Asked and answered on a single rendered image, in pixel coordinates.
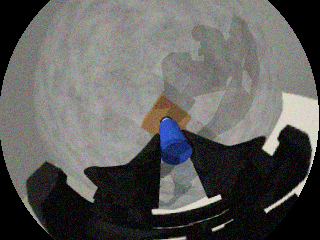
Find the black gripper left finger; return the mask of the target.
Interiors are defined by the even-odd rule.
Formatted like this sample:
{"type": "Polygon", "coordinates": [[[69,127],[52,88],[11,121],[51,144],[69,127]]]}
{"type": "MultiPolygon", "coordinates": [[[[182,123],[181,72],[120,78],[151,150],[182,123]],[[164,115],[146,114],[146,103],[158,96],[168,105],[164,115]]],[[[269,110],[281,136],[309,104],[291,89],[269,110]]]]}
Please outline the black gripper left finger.
{"type": "Polygon", "coordinates": [[[139,155],[127,165],[85,168],[84,173],[99,187],[135,191],[152,209],[159,209],[160,188],[160,140],[159,133],[152,136],[139,155]]]}

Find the brown block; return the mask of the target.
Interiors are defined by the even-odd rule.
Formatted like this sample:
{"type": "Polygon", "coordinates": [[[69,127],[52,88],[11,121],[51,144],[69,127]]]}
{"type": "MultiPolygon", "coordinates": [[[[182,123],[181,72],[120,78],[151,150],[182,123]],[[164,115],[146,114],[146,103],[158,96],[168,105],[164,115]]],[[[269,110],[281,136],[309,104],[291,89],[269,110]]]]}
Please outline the brown block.
{"type": "Polygon", "coordinates": [[[155,135],[155,133],[159,133],[159,124],[165,117],[177,121],[181,129],[189,120],[192,120],[192,117],[187,115],[183,109],[177,107],[176,104],[173,104],[171,100],[160,93],[151,109],[149,109],[141,127],[155,135]]]}

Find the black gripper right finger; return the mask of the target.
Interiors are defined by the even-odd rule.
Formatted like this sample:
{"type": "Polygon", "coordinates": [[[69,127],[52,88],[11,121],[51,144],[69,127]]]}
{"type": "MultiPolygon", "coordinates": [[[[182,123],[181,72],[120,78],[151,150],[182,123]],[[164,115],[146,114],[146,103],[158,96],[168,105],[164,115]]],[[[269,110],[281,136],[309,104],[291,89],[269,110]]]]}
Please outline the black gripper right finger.
{"type": "Polygon", "coordinates": [[[239,161],[247,159],[265,145],[265,136],[257,136],[235,145],[224,145],[204,139],[187,129],[181,129],[181,132],[191,144],[192,153],[189,159],[192,160],[208,199],[219,195],[219,189],[231,177],[231,173],[235,172],[239,161]]]}

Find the blue marker cap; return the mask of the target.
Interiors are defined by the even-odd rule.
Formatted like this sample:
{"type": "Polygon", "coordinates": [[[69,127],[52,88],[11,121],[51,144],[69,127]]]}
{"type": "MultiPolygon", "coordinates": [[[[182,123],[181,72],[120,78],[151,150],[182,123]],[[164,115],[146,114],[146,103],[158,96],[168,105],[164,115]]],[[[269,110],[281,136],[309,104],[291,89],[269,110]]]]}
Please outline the blue marker cap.
{"type": "Polygon", "coordinates": [[[159,124],[160,157],[164,163],[181,164],[191,157],[192,147],[181,132],[177,121],[164,120],[159,124]]]}

